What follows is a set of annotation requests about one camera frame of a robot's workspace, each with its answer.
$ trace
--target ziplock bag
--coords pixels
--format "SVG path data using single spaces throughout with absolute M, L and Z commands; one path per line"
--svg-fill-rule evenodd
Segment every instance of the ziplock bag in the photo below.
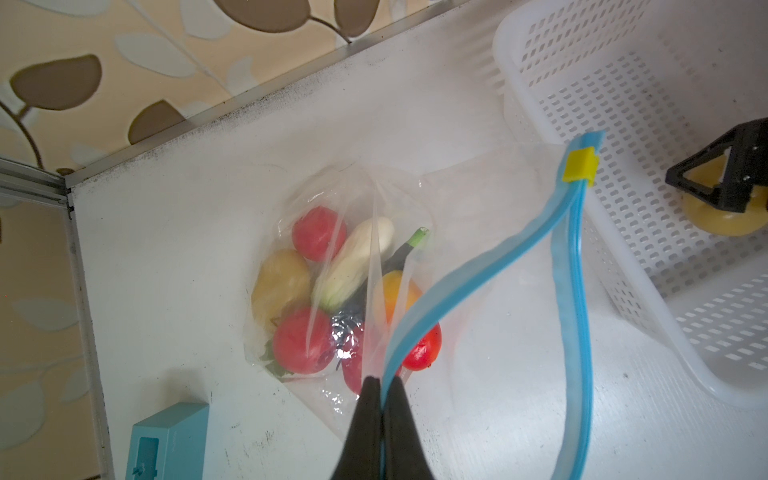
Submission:
M 439 235 L 425 190 L 392 168 L 328 167 L 278 207 L 263 239 L 244 328 L 247 359 L 340 438 L 362 379 L 382 375 L 393 315 L 432 285 L 434 257 L 411 259 Z M 405 362 L 404 379 L 437 358 L 439 327 L 427 340 Z
M 552 253 L 557 296 L 552 289 L 551 303 L 557 302 L 561 313 L 568 412 L 564 448 L 558 458 L 553 478 L 580 476 L 591 419 L 591 364 L 578 250 L 581 202 L 588 181 L 580 180 L 566 184 L 562 178 L 566 170 L 567 154 L 593 147 L 591 157 L 587 157 L 596 159 L 594 151 L 599 149 L 600 141 L 600 135 L 593 134 L 578 139 L 568 149 L 564 146 L 544 144 L 517 145 L 505 151 L 486 154 L 426 174 L 415 182 L 406 181 L 410 187 L 385 189 L 398 191 L 398 195 L 407 192 L 406 203 L 410 206 L 407 208 L 416 208 L 418 212 L 422 212 L 420 218 L 423 219 L 412 221 L 409 227 L 418 229 L 428 223 L 429 227 L 426 228 L 430 230 L 424 243 L 417 244 L 407 255 L 402 265 L 396 300 L 390 301 L 389 309 L 382 308 L 387 289 L 378 287 L 382 280 L 386 280 L 382 278 L 381 260 L 386 259 L 388 253 L 375 244 L 376 235 L 372 235 L 370 241 L 370 250 L 374 254 L 369 259 L 368 298 L 366 314 L 362 321 L 365 327 L 362 371 L 363 375 L 382 378 L 382 394 L 386 396 L 386 389 L 393 376 L 398 371 L 403 371 L 403 362 L 414 348 L 419 346 L 422 339 L 436 328 L 438 321 L 442 327 L 443 352 L 436 361 L 450 362 L 452 347 L 460 340 L 468 317 L 455 315 L 454 307 L 555 229 Z M 344 175 L 343 172 L 336 174 L 342 177 Z M 368 183 L 366 189 L 371 190 L 373 185 L 373 190 L 380 191 L 378 184 L 384 177 L 367 175 L 372 183 Z M 398 176 L 399 179 L 407 177 L 409 176 L 405 174 Z M 315 201 L 313 195 L 317 195 L 319 191 L 333 197 L 328 194 L 329 191 L 343 192 L 351 188 L 349 184 L 341 187 L 343 182 L 340 178 L 336 177 L 331 182 L 333 188 L 330 188 L 327 182 L 319 182 L 317 185 L 325 187 L 319 190 L 310 188 L 310 181 L 300 189 L 299 198 L 312 198 Z M 386 184 L 393 186 L 392 181 Z M 392 207 L 388 205 L 391 203 L 389 197 L 376 198 L 378 203 L 369 202 L 366 212 L 372 212 L 373 217 L 381 215 L 379 212 L 383 211 L 386 211 L 387 215 L 394 215 Z M 297 201 L 294 199 L 289 205 L 296 204 Z M 296 213 L 287 217 L 292 220 L 283 223 L 283 237 L 286 236 L 285 229 L 288 225 L 295 223 L 296 218 L 306 215 L 309 208 L 309 205 L 303 205 L 295 209 Z M 396 209 L 402 212 L 401 218 L 410 217 L 411 213 L 407 208 Z M 323 266 L 315 266 L 320 270 L 320 279 L 324 277 L 322 272 L 326 270 L 326 264 L 327 262 Z M 421 292 L 419 295 L 409 295 L 411 282 L 424 292 L 423 295 Z M 473 300 L 477 305 L 482 301 L 482 296 L 473 296 Z M 263 340 L 264 338 L 259 338 L 258 342 L 252 345 L 258 345 Z M 345 358 L 345 355 L 347 353 L 344 349 L 336 351 L 339 358 Z M 267 354 L 262 355 L 265 361 L 271 358 Z M 339 387 L 343 384 L 339 383 L 338 377 L 338 373 L 333 369 L 326 369 L 314 376 L 290 376 L 284 381 L 326 423 L 336 425 L 334 430 L 337 433 L 344 435 L 354 399 L 344 396 L 343 393 L 339 394 L 342 392 Z M 329 409 L 333 409 L 333 413 L 329 414 Z

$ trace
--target green stem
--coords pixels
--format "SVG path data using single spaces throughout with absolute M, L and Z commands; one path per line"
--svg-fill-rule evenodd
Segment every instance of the green stem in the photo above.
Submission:
M 411 238 L 409 238 L 406 243 L 411 247 L 416 248 L 422 242 L 422 240 L 424 240 L 424 237 L 427 236 L 427 233 L 429 233 L 429 228 L 421 227 L 416 231 L 416 233 L 411 235 Z
M 0 101 L 0 108 L 2 108 L 3 111 L 6 114 L 8 114 L 8 116 L 16 123 L 16 126 L 18 127 L 18 129 L 21 130 L 24 136 L 27 138 L 27 142 L 29 142 L 29 146 L 32 147 L 32 151 L 35 152 L 35 161 L 37 161 L 38 163 L 38 168 L 40 168 L 41 170 L 44 170 L 45 168 L 43 167 L 43 159 L 40 156 L 40 150 L 38 150 L 38 146 L 37 144 L 35 144 L 35 139 L 32 138 L 32 136 L 29 134 L 29 130 L 27 130 L 27 127 L 24 126 L 24 124 L 22 123 L 21 117 L 14 114 L 13 111 L 10 108 L 8 108 L 8 105 L 4 104 L 1 101 Z M 22 108 L 19 111 L 19 114 L 22 114 L 22 112 L 23 114 L 26 114 L 27 112 L 25 109 L 28 111 L 29 106 L 25 105 L 24 108 Z

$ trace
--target perforated basket wall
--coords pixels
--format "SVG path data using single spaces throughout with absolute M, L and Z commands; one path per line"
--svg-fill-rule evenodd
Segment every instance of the perforated basket wall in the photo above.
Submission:
M 584 254 L 622 316 L 668 345 L 661 325 L 677 325 L 718 378 L 768 387 L 768 228 L 704 232 L 664 183 L 735 124 L 768 117 L 768 5 L 534 0 L 518 15 L 507 28 L 527 33 L 508 47 L 522 82 L 508 94 L 532 96 L 564 141 L 606 131 L 594 192 L 672 312 L 649 311 L 588 221 Z

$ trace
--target red tomato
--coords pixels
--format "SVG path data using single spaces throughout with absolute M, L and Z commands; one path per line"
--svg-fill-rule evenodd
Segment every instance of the red tomato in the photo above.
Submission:
M 408 370 L 418 372 L 432 366 L 432 362 L 437 359 L 438 353 L 440 353 L 440 347 L 442 346 L 442 331 L 440 325 L 435 325 L 435 328 L 429 330 L 424 335 L 424 338 L 416 343 L 411 353 L 408 354 L 402 365 Z
M 331 258 L 334 258 L 346 240 L 346 225 L 339 214 L 325 207 L 314 207 L 293 224 L 291 238 L 296 251 L 313 262 L 326 259 L 331 247 L 333 231 L 339 224 L 339 233 L 333 245 Z
M 302 375 L 318 373 L 331 363 L 336 352 L 331 320 L 322 310 L 315 313 L 310 347 L 306 348 L 306 334 L 311 318 L 312 309 L 302 308 L 288 315 L 275 330 L 272 338 L 275 360 L 289 372 Z
M 344 374 L 344 383 L 357 395 L 360 395 L 362 389 L 362 330 L 355 329 L 352 335 L 347 337 L 342 350 L 349 354 L 347 358 L 341 360 L 341 370 Z M 402 367 L 397 370 L 396 375 L 400 375 Z

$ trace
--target white table surface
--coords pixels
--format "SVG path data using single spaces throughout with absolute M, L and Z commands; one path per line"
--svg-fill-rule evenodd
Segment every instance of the white table surface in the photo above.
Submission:
M 329 476 L 341 442 L 243 357 L 261 230 L 275 201 L 330 161 L 422 173 L 509 141 L 490 42 L 513 6 L 469 2 L 74 189 L 118 478 L 131 426 L 191 399 L 211 407 L 205 478 Z M 584 478 L 768 478 L 768 412 L 702 393 L 586 275 Z M 410 379 L 438 478 L 549 478 L 564 375 L 548 278 L 539 247 L 502 274 L 453 361 L 446 349 Z

